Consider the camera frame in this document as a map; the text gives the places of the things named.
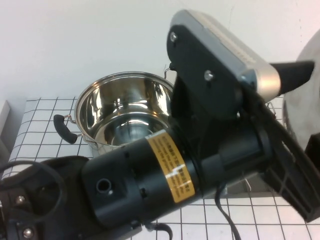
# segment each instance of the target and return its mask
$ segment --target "pot rim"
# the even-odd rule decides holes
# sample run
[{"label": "pot rim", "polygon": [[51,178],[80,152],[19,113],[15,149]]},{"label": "pot rim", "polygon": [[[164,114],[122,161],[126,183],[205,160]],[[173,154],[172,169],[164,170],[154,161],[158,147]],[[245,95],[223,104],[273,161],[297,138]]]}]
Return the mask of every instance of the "pot rim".
[{"label": "pot rim", "polygon": [[144,72],[144,71],[122,71],[122,72],[118,72],[118,73],[114,73],[114,74],[110,74],[107,76],[104,76],[100,79],[98,79],[97,81],[95,81],[94,83],[90,84],[87,88],[84,89],[84,91],[80,94],[80,96],[78,97],[78,99],[76,100],[75,106],[74,106],[74,116],[75,116],[75,124],[77,125],[77,127],[80,129],[80,131],[83,134],[83,137],[85,137],[87,140],[89,140],[88,142],[94,142],[97,144],[102,144],[104,146],[110,146],[113,148],[120,148],[121,146],[118,145],[111,145],[111,144],[105,144],[99,141],[96,141],[95,139],[93,139],[90,135],[88,135],[88,133],[84,130],[84,128],[82,127],[82,125],[80,124],[79,118],[80,118],[80,107],[82,106],[82,104],[84,103],[84,100],[87,98],[87,96],[97,87],[106,84],[108,82],[117,80],[119,78],[123,78],[123,77],[137,77],[137,76],[142,76],[142,77],[147,77],[152,79],[153,81],[162,84],[164,87],[168,88],[171,93],[173,92],[174,89],[174,85],[169,82],[167,79],[155,75],[153,73],[149,73],[149,72]]}]

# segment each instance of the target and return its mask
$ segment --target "wire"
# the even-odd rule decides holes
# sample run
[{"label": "wire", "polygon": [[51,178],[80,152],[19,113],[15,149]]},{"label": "wire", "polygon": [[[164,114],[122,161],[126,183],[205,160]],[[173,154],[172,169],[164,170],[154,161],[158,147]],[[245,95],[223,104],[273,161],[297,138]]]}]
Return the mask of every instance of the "wire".
[{"label": "wire", "polygon": [[240,234],[238,232],[236,225],[231,220],[230,216],[228,214],[226,214],[226,212],[222,209],[222,206],[221,206],[220,196],[221,196],[222,191],[225,189],[225,187],[226,187],[225,183],[222,183],[218,186],[216,193],[215,193],[215,197],[214,197],[215,205],[220,210],[220,212],[223,214],[225,219],[228,221],[235,240],[241,240],[241,237],[240,237]]},{"label": "wire", "polygon": [[[52,167],[46,164],[43,164],[41,162],[30,161],[30,160],[7,162],[0,166],[0,173],[2,173],[8,168],[12,168],[18,165],[34,165],[43,169],[48,174],[50,174],[54,178],[54,181],[56,182],[59,188],[59,196],[53,208],[47,214],[42,216],[32,214],[22,209],[12,208],[10,211],[10,221],[13,221],[16,223],[22,222],[23,224],[37,224],[37,223],[43,222],[45,219],[51,217],[58,210],[58,208],[63,204],[65,204],[67,201],[67,187],[64,182],[64,179]],[[13,176],[12,178],[9,177],[1,180],[0,191],[12,189],[17,185],[21,186],[21,180],[17,181],[14,178],[15,177]]]},{"label": "wire", "polygon": [[165,223],[152,223],[152,222],[148,222],[145,224],[145,228],[148,229],[148,231],[164,231],[167,232],[169,234],[169,240],[172,240],[172,238],[174,237],[174,234],[172,232],[172,229],[170,228],[170,226],[168,226]]}]

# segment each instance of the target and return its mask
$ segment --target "black pot handle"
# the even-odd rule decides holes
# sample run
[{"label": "black pot handle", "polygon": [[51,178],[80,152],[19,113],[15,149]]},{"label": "black pot handle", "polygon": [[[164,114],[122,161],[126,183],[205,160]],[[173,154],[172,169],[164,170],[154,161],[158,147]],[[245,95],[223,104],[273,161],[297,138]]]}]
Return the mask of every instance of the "black pot handle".
[{"label": "black pot handle", "polygon": [[175,68],[175,66],[172,64],[172,62],[170,63],[170,65],[169,65],[169,67],[166,69],[166,70],[164,70],[164,79],[167,79],[167,72],[169,71],[169,70],[171,70],[171,71],[176,71],[176,68]]},{"label": "black pot handle", "polygon": [[65,117],[62,115],[53,116],[53,125],[59,136],[69,144],[74,144],[77,141],[77,134],[71,133],[65,125]]}]

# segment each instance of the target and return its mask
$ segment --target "white wall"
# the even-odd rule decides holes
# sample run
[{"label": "white wall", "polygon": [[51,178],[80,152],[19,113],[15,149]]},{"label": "white wall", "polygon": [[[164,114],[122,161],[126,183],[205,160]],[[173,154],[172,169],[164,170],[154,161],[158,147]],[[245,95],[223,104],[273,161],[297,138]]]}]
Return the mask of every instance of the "white wall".
[{"label": "white wall", "polygon": [[182,8],[217,18],[268,61],[295,60],[320,28],[318,0],[1,0],[0,98],[12,142],[29,97],[77,96],[120,71],[163,74]]}]

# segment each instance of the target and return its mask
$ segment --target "stainless steel pot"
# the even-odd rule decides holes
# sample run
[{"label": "stainless steel pot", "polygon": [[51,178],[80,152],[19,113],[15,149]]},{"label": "stainless steel pot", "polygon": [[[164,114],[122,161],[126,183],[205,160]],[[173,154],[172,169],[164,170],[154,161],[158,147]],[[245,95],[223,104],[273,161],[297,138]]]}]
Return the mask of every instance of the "stainless steel pot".
[{"label": "stainless steel pot", "polygon": [[[173,85],[147,72],[120,72],[99,79],[78,98],[74,115],[55,115],[54,127],[68,143],[77,138],[92,148],[94,157],[169,127]],[[71,133],[69,118],[81,130]]]}]

